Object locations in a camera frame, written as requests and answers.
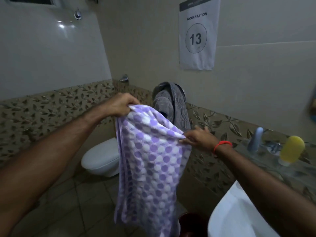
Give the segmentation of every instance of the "gray towel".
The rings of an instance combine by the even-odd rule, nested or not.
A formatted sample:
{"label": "gray towel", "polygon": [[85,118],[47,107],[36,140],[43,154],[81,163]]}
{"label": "gray towel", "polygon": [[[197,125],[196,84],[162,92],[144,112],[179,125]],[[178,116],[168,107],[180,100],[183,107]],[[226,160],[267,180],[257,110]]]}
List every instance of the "gray towel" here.
{"label": "gray towel", "polygon": [[154,108],[183,132],[191,129],[184,94],[172,82],[156,86],[152,95]]}

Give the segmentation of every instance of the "white wall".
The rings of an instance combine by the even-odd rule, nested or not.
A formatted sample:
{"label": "white wall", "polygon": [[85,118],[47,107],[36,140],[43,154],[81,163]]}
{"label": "white wall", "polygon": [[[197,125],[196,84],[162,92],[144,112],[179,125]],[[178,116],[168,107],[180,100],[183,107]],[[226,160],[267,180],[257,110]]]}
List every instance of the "white wall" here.
{"label": "white wall", "polygon": [[316,0],[222,0],[213,71],[179,68],[179,3],[100,0],[114,79],[152,90],[173,81],[189,103],[316,143]]}
{"label": "white wall", "polygon": [[111,79],[94,13],[78,21],[70,10],[0,0],[0,19],[0,99]]}

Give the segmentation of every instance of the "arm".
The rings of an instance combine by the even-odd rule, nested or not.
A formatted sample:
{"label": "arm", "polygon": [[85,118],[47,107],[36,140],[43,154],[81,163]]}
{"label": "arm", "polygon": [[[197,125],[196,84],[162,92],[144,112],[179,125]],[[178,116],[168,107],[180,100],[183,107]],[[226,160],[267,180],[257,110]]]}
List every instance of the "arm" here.
{"label": "arm", "polygon": [[139,104],[130,94],[119,93],[60,127],[17,154],[0,171],[0,236],[7,236],[21,217],[63,173],[97,124],[108,116],[130,112]]}
{"label": "arm", "polygon": [[[207,128],[196,127],[181,140],[212,152],[218,139]],[[215,153],[234,174],[263,218],[280,236],[316,236],[316,206],[257,165],[239,155],[230,145]]]}

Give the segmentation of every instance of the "floor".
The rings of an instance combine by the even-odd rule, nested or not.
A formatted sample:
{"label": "floor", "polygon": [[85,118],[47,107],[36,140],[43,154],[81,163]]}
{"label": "floor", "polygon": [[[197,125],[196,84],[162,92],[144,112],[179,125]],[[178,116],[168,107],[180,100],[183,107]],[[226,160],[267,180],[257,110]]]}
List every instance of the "floor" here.
{"label": "floor", "polygon": [[[146,237],[140,228],[115,225],[118,181],[118,175],[105,178],[83,172],[51,187],[10,237]],[[177,203],[178,215],[185,211]]]}

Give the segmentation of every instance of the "white toilet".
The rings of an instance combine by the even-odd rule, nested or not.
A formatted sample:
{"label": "white toilet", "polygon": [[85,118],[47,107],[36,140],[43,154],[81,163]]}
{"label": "white toilet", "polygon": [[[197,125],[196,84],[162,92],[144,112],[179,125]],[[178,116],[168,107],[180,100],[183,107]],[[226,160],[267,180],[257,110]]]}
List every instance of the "white toilet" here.
{"label": "white toilet", "polygon": [[102,142],[88,150],[81,166],[93,175],[111,177],[119,173],[119,149],[116,138]]}

